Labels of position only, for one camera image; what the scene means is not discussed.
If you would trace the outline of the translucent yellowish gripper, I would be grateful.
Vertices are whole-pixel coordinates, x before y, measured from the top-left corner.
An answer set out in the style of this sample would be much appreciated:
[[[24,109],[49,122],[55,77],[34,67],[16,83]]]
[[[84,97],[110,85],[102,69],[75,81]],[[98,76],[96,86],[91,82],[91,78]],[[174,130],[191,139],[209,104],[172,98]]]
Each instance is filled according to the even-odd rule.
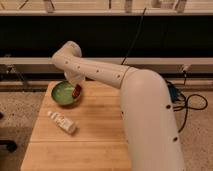
[[[65,78],[73,87],[80,85],[85,80],[83,75],[77,74],[75,72],[66,72]]]

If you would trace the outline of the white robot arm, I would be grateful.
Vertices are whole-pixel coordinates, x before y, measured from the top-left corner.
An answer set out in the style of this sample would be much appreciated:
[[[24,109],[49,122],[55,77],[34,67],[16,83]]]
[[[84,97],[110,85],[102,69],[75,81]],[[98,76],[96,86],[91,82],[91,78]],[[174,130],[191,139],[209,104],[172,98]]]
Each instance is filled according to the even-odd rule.
[[[157,72],[88,60],[73,41],[52,56],[66,79],[87,77],[120,90],[120,106],[132,171],[186,171],[166,81]]]

